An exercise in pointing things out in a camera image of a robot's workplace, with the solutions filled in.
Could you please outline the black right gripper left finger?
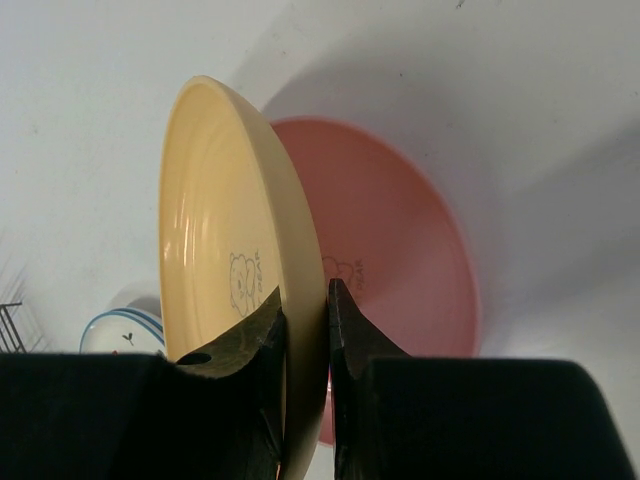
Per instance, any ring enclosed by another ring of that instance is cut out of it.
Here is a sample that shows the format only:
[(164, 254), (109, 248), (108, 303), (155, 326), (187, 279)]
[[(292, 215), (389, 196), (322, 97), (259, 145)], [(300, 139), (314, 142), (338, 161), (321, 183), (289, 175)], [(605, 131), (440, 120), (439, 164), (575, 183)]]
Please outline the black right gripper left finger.
[(278, 292), (176, 362), (5, 353), (5, 479), (279, 479), (286, 319)]

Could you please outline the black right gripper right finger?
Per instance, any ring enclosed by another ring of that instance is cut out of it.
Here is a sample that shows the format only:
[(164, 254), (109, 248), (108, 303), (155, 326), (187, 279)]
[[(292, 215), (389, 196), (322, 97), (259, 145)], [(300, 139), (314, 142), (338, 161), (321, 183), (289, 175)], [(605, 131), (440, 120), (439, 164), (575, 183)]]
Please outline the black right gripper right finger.
[(631, 479), (592, 377), (561, 360), (412, 357), (328, 287), (338, 479)]

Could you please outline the white plate blue rim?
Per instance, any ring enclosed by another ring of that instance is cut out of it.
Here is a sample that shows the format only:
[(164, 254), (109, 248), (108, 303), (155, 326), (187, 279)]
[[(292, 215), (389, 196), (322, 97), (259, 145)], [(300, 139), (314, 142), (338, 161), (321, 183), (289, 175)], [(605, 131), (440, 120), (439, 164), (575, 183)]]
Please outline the white plate blue rim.
[(121, 307), (94, 317), (80, 340), (79, 352), (166, 356), (161, 319), (145, 310)]

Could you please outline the pink plate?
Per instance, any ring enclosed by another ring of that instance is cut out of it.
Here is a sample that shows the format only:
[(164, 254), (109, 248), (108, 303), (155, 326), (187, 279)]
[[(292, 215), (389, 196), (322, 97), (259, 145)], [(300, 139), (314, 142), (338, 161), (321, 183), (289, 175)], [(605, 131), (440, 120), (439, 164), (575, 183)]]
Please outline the pink plate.
[(413, 356), (471, 357), (481, 307), (458, 222), (399, 151), (357, 127), (290, 118), (272, 127), (303, 186), (325, 277)]

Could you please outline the yellow plate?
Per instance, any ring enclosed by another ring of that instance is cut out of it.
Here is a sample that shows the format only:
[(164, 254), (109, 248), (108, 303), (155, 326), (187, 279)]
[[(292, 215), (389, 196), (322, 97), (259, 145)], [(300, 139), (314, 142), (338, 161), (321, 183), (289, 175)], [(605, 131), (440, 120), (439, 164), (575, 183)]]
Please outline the yellow plate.
[(316, 448), (328, 376), (326, 283), (301, 182), (268, 120), (207, 76), (172, 108), (159, 187), (161, 308), (177, 360), (278, 292), (286, 318), (286, 479)]

